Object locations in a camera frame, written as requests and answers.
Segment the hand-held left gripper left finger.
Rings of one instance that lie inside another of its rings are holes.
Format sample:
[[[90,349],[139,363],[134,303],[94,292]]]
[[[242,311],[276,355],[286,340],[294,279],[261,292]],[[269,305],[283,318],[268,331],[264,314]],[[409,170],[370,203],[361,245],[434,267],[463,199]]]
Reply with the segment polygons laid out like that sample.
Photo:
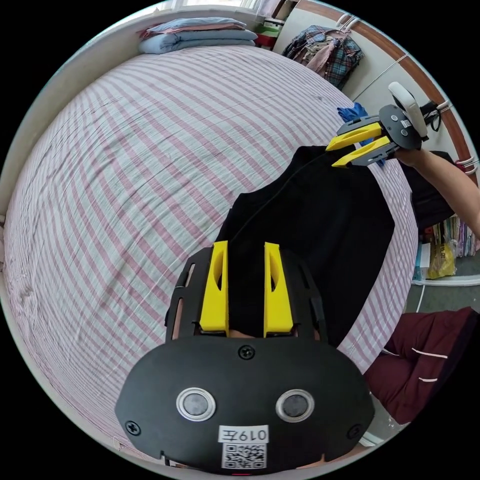
[[[199,325],[207,334],[229,333],[228,242],[214,242],[207,270]]]

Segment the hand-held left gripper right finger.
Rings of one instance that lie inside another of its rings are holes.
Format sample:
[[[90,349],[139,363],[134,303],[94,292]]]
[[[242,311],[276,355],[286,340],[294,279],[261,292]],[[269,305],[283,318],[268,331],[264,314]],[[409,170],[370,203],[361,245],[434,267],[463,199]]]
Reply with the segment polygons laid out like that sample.
[[[294,321],[280,246],[264,244],[263,336],[290,335]]]

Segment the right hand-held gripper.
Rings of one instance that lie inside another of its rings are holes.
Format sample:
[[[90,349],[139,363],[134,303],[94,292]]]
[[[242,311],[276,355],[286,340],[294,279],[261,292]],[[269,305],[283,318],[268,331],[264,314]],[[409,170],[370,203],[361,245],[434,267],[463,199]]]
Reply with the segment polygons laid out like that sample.
[[[338,129],[325,150],[341,150],[370,139],[370,143],[342,156],[331,166],[368,167],[378,161],[393,158],[398,149],[421,149],[429,137],[422,115],[419,120],[415,120],[408,117],[397,105],[389,104],[382,107],[377,115],[362,116],[346,122]]]

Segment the person's right hand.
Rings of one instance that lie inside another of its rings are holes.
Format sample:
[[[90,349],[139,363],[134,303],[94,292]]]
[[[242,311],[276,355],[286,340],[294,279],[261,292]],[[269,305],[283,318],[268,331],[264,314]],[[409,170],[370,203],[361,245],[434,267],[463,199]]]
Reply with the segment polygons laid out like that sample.
[[[423,149],[407,150],[399,148],[394,156],[404,165],[416,169],[421,166],[425,157],[425,151]]]

